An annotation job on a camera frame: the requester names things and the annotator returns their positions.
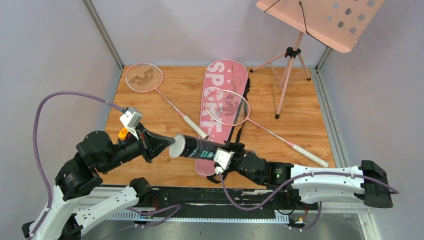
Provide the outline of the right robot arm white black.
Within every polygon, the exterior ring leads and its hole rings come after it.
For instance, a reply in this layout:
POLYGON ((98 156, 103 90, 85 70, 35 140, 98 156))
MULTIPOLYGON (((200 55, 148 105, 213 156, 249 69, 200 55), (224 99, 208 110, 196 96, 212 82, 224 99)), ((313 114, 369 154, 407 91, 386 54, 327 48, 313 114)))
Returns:
POLYGON ((303 204, 359 199, 365 206, 389 209, 392 195, 399 191, 388 183, 387 172, 371 160, 342 168, 310 167, 272 162, 244 149, 241 143, 226 142, 213 158, 216 174, 235 171, 251 182, 272 189, 267 200, 287 191, 286 204, 298 209, 303 204))

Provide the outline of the black shuttlecock tube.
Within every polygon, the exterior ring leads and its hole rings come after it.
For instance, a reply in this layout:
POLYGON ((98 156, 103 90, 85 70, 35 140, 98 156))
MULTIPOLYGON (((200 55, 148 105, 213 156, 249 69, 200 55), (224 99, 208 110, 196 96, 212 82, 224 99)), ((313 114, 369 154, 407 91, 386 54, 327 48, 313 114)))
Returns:
POLYGON ((214 155, 218 148, 224 149, 225 144, 197 138, 183 134, 185 137, 185 148, 179 157, 189 159, 200 159, 214 162, 214 155))

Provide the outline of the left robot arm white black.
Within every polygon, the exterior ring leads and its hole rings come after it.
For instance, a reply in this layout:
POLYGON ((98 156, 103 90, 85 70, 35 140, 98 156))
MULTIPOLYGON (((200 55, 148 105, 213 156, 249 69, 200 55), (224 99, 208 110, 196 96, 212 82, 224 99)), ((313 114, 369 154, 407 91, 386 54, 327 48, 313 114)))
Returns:
POLYGON ((144 178, 133 179, 119 194, 84 211, 75 211, 94 188, 103 180, 99 173, 109 171, 139 156, 151 163, 164 150, 175 143, 172 137, 147 130, 141 123, 136 135, 113 143, 104 131, 89 133, 76 145, 77 153, 68 160, 55 178, 52 201, 35 220, 22 225, 28 240, 78 240, 110 215, 136 205, 149 206, 153 189, 144 178))

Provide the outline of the white plastic tube lid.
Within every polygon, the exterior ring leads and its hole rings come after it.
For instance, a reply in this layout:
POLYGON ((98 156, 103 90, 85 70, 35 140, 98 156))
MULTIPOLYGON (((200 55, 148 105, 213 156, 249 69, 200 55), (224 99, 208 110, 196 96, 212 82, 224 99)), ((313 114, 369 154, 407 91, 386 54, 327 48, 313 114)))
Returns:
POLYGON ((178 158, 185 149, 186 140, 183 134, 179 133, 173 137, 174 143, 169 147, 169 156, 178 158))

